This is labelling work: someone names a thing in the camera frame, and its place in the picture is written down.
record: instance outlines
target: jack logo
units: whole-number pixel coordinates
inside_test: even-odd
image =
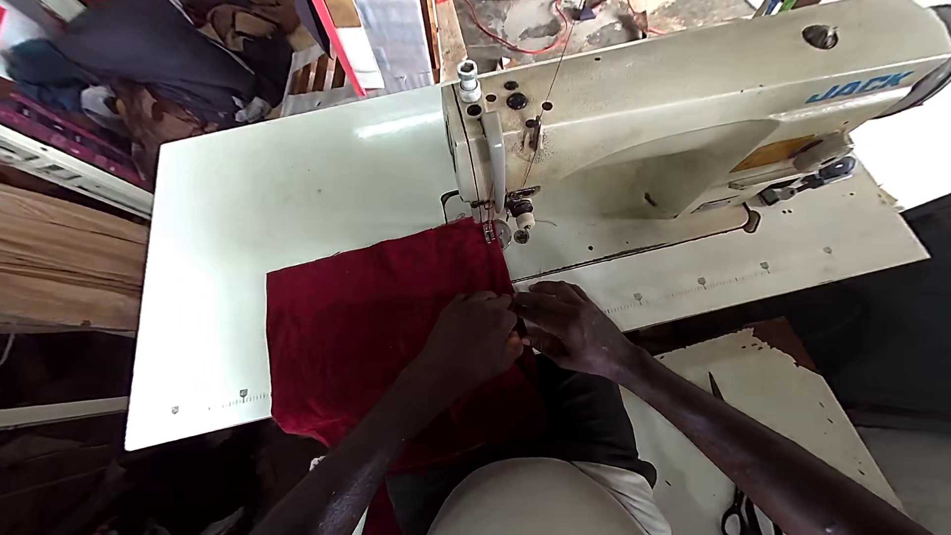
[[[914,74],[914,70],[908,72],[897,72],[895,74],[886,74],[885,76],[876,76],[871,80],[859,80],[857,82],[850,82],[844,86],[832,86],[829,88],[825,94],[816,93],[809,97],[809,100],[805,101],[806,104],[812,102],[822,102],[830,98],[837,98],[840,96],[847,96],[850,94],[859,94],[859,93],[868,93],[877,89],[885,88],[896,88],[911,74]]]

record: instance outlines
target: red wire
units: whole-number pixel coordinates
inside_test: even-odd
[[[492,33],[491,31],[489,31],[489,29],[487,29],[486,27],[482,26],[482,23],[480,23],[480,22],[478,21],[478,17],[476,16],[476,7],[473,6],[472,0],[465,0],[465,2],[466,2],[466,5],[469,6],[469,12],[470,12],[470,13],[472,14],[472,16],[473,16],[473,20],[475,21],[475,25],[478,26],[478,28],[479,28],[480,30],[482,30],[483,33],[485,33],[486,35],[488,35],[489,37],[491,37],[493,40],[498,41],[499,43],[505,45],[505,46],[508,47],[509,49],[515,50],[516,52],[522,52],[523,54],[531,54],[531,55],[543,54],[543,53],[545,53],[545,52],[547,52],[547,51],[549,51],[549,50],[551,50],[551,49],[554,49],[554,48],[557,47],[558,45],[560,45],[562,39],[564,39],[564,37],[565,37],[565,27],[568,26],[568,18],[565,17],[565,13],[563,13],[563,12],[561,11],[561,8],[558,7],[558,1],[557,1],[557,0],[555,0],[553,3],[554,3],[554,10],[558,11],[558,16],[561,17],[561,30],[558,31],[558,36],[555,38],[555,40],[552,41],[552,43],[551,43],[549,46],[547,46],[547,47],[545,47],[544,49],[541,49],[541,50],[528,50],[528,49],[523,49],[523,48],[521,48],[520,46],[518,46],[518,45],[516,45],[516,44],[514,44],[514,43],[510,43],[509,41],[506,41],[506,40],[505,40],[504,38],[502,38],[500,35],[496,35],[496,34]]]

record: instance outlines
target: scissors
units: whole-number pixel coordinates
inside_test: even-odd
[[[710,392],[712,392],[713,397],[724,401],[723,392],[720,391],[716,380],[713,379],[713,374],[707,372],[707,375],[710,379]],[[729,533],[727,531],[727,524],[729,523],[730,517],[733,516],[736,517],[737,525],[740,527],[738,534]],[[773,535],[783,535],[783,530],[780,529],[775,522],[772,524]],[[729,505],[726,512],[723,513],[723,517],[720,519],[720,532],[723,535],[763,535],[763,530],[760,528],[760,521],[756,517],[756,507],[747,495],[740,490],[739,486],[733,488],[733,503]]]

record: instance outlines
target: stack of cloth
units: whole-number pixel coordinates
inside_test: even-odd
[[[83,113],[131,138],[139,171],[154,176],[161,143],[263,118],[290,69],[287,34],[300,24],[293,4],[196,4],[97,4],[63,34],[8,50],[8,73],[46,109]]]

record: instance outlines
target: red velvet fabric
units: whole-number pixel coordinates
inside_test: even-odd
[[[446,304],[485,289],[513,291],[502,251],[472,219],[268,273],[274,420],[336,446],[416,358]],[[512,367],[438,416],[392,469],[528,436],[544,413]]]

